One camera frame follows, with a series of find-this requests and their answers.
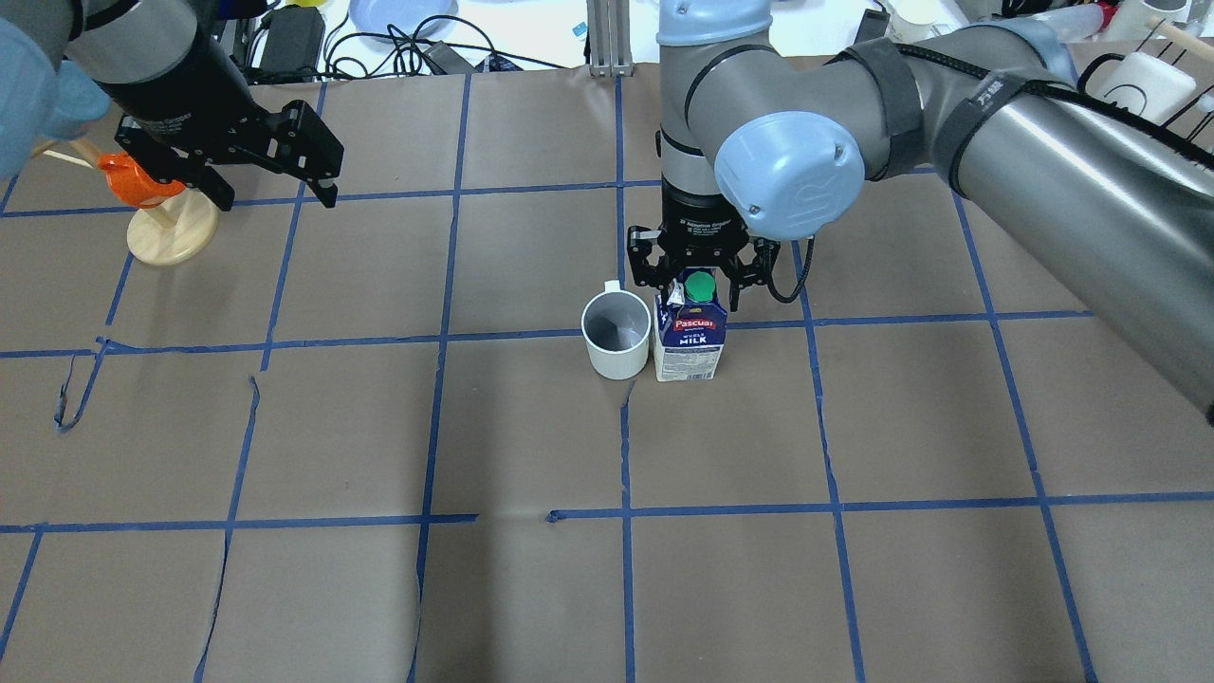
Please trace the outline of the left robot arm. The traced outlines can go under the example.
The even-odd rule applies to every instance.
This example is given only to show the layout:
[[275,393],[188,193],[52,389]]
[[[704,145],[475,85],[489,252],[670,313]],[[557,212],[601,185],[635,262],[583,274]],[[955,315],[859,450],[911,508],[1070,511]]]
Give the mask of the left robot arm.
[[229,211],[217,169],[290,175],[322,205],[337,203],[345,150],[304,101],[270,112],[187,1],[5,1],[2,177],[21,173],[36,138],[52,138],[73,64],[127,123],[117,143],[152,180],[178,181]]

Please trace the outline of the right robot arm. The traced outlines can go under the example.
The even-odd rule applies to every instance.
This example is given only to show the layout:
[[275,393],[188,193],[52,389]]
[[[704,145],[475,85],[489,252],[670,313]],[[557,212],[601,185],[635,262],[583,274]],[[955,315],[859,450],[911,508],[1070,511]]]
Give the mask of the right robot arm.
[[767,1],[663,1],[662,224],[639,286],[717,268],[770,285],[867,181],[931,165],[1206,415],[1213,398],[1212,154],[1094,99],[1048,25],[857,42],[798,72]]

